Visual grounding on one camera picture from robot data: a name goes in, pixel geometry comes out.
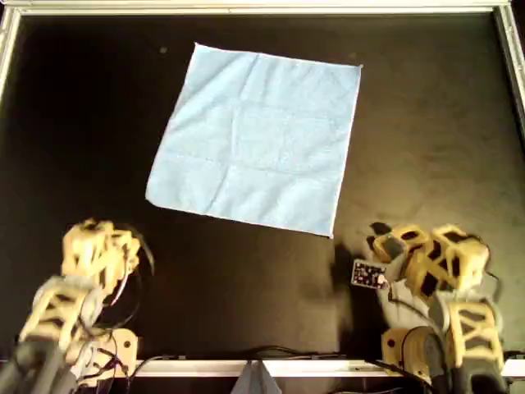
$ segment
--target blue towel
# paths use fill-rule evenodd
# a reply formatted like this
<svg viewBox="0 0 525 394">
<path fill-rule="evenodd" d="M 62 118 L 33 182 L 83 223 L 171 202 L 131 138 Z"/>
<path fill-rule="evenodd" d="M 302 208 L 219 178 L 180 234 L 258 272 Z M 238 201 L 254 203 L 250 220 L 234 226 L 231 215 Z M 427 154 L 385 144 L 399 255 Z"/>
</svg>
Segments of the blue towel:
<svg viewBox="0 0 525 394">
<path fill-rule="evenodd" d="M 332 236 L 360 66 L 196 44 L 146 198 Z"/>
</svg>

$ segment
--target yellow robotic hand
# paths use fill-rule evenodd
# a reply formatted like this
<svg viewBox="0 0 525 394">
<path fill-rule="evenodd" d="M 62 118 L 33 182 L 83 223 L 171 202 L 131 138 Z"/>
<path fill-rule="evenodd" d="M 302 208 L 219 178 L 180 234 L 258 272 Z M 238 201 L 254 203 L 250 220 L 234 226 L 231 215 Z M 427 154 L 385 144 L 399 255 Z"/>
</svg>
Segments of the yellow robotic hand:
<svg viewBox="0 0 525 394">
<path fill-rule="evenodd" d="M 389 282 L 389 289 L 378 290 L 380 298 L 388 292 L 391 304 L 426 320 L 421 326 L 400 322 L 390 327 L 381 342 L 384 361 L 438 392 L 475 393 L 478 381 L 492 387 L 489 392 L 506 392 L 500 374 L 503 323 L 495 303 L 480 292 L 490 258 L 487 245 L 453 225 L 429 234 L 415 225 L 374 227 L 381 230 L 368 240 L 379 262 L 372 265 Z M 409 293 L 410 301 L 394 297 L 393 290 Z"/>
<path fill-rule="evenodd" d="M 153 271 L 153 256 L 130 230 L 91 219 L 67 232 L 62 275 L 51 277 L 37 291 L 15 354 L 0 371 L 0 393 L 20 387 L 35 394 L 69 393 L 85 375 L 91 379 L 83 383 L 96 384 L 97 378 L 107 376 L 93 373 L 95 360 L 100 365 L 104 359 L 119 360 L 119 373 L 130 372 L 136 361 L 136 336 L 125 329 L 99 329 L 95 323 L 103 307 L 121 296 L 139 265 L 141 247 Z M 116 359 L 112 355 L 119 341 L 127 346 Z"/>
</svg>

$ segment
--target electronic component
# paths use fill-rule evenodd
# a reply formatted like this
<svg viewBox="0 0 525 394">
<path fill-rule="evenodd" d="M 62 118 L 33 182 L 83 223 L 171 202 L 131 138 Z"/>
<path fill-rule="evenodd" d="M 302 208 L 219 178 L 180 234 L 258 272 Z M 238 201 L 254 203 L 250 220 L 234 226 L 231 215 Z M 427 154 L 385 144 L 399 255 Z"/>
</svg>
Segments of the electronic component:
<svg viewBox="0 0 525 394">
<path fill-rule="evenodd" d="M 355 286 L 368 287 L 370 289 L 386 289 L 386 264 L 373 263 L 371 261 L 356 259 L 352 268 L 351 283 Z"/>
</svg>

